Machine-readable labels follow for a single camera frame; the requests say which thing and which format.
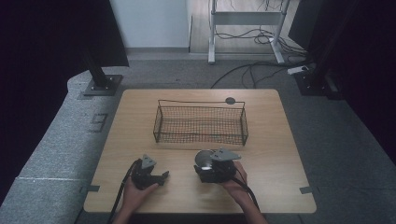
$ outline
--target metal stand base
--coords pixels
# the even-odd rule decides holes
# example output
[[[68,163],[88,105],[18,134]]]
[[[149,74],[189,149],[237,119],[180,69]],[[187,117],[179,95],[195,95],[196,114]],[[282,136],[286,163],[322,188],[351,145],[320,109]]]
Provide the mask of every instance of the metal stand base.
[[[329,100],[344,100],[344,96],[339,90],[339,86],[337,86],[332,77],[332,72],[328,72],[324,78],[324,91],[327,95],[327,98],[329,98]]]
[[[279,46],[279,41],[276,42],[276,44],[274,43],[274,39],[270,38],[270,42],[271,42],[271,47],[274,51],[276,60],[278,63],[284,63],[285,60],[283,60],[283,56],[282,53],[280,52],[281,47]]]
[[[295,74],[297,86],[300,89],[301,95],[309,96],[324,96],[324,86],[311,86],[311,81],[314,76],[310,73],[299,73]]]
[[[84,91],[84,96],[113,96],[122,81],[122,75],[106,75],[106,79],[107,84],[105,87],[96,86],[92,79]]]
[[[215,39],[213,39],[213,43],[210,43],[209,39],[209,57],[208,62],[209,64],[215,64]]]

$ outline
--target power strip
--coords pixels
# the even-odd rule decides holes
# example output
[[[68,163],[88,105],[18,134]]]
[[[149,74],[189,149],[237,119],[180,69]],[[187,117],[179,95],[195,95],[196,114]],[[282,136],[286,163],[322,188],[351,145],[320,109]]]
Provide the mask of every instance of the power strip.
[[[308,70],[309,69],[308,69],[307,66],[300,66],[300,67],[295,67],[295,68],[288,69],[288,74],[289,75],[294,75],[294,74],[297,74],[297,73],[306,72]]]

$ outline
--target metal desk frame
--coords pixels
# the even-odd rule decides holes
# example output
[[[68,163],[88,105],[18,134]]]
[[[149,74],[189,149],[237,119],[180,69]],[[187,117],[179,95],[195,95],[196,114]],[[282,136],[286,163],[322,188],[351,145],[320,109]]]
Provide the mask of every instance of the metal desk frame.
[[[270,38],[271,47],[276,56],[278,63],[284,63],[280,52],[279,36],[285,21],[289,2],[286,0],[285,6],[279,12],[226,12],[216,11],[216,1],[212,0],[212,9],[210,11],[210,29],[208,61],[210,64],[215,63],[215,28],[216,25],[277,25],[274,38]]]

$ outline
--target gray carpet floor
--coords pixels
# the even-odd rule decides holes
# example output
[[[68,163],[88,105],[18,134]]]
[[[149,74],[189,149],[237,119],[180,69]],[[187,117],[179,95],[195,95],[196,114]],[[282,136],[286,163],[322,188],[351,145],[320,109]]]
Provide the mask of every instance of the gray carpet floor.
[[[233,68],[257,62],[219,58],[209,65],[201,56],[183,54],[179,58],[129,58],[129,68],[104,68],[108,75],[123,75],[115,96],[82,97],[91,80],[88,72],[68,81],[63,106],[0,208],[1,223],[106,223],[107,214],[88,214],[81,208],[122,92],[209,89]],[[314,214],[266,214],[269,222],[396,223],[396,167],[369,130],[347,102],[302,96],[286,70],[269,77],[278,70],[257,66],[253,74],[255,80],[268,77],[257,83],[258,89],[279,92],[318,210]],[[253,88],[244,71],[231,73],[214,88]],[[97,114],[107,114],[103,127],[92,122]],[[135,218],[136,223],[244,221],[241,216],[177,214]]]

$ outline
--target white wall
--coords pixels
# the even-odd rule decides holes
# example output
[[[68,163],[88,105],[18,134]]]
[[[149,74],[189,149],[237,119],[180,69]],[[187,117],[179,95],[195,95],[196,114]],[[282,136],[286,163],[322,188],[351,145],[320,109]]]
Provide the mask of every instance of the white wall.
[[[187,48],[188,1],[111,0],[125,48]]]

